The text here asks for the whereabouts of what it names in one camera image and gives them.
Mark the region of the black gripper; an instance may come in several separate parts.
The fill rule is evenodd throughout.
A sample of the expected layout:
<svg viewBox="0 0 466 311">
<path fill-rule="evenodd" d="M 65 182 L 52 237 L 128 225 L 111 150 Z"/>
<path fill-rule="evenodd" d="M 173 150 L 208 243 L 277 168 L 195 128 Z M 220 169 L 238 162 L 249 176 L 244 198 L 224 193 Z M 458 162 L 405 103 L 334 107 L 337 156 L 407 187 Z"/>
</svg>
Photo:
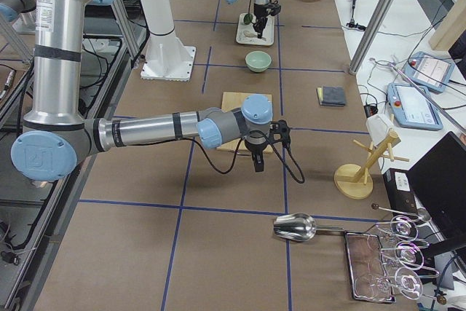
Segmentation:
<svg viewBox="0 0 466 311">
<path fill-rule="evenodd" d="M 268 141 L 265 137 L 253 137 L 251 135 L 245 137 L 245 146 L 251 153 L 254 160 L 254 169 L 256 172 L 264 171 L 264 150 L 268 146 Z"/>
<path fill-rule="evenodd" d="M 255 20 L 253 21 L 253 29 L 257 33 L 258 37 L 262 37 L 264 31 L 263 20 L 266 19 L 269 14 L 268 4 L 255 3 L 253 6 L 253 14 L 255 16 Z"/>
</svg>

